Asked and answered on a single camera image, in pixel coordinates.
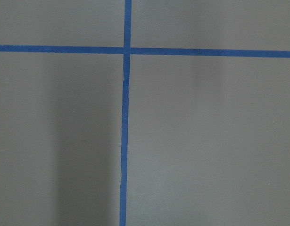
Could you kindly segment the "brown paper table cover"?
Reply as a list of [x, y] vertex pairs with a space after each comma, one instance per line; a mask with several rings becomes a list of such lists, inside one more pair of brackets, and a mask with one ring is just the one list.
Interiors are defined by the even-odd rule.
[[290, 0], [0, 0], [0, 226], [290, 226]]

